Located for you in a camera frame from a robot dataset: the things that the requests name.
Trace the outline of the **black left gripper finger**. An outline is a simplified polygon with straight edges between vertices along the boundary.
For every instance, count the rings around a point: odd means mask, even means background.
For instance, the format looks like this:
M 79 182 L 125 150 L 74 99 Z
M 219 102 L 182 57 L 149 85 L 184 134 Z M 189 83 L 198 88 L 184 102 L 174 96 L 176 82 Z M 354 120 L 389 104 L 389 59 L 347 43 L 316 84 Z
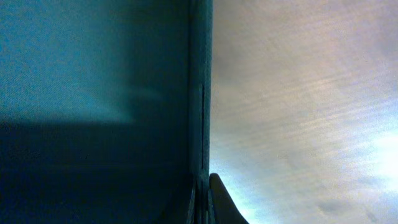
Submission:
M 249 222 L 239 212 L 218 174 L 210 174 L 209 187 L 211 211 L 213 212 L 214 223 L 249 224 Z

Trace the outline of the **dark green gift box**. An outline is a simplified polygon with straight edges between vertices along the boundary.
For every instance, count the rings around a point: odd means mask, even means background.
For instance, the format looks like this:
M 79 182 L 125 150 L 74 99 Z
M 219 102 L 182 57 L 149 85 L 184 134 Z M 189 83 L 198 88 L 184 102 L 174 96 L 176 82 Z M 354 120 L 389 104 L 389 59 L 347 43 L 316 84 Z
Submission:
M 1 0 L 1 222 L 209 223 L 210 0 Z

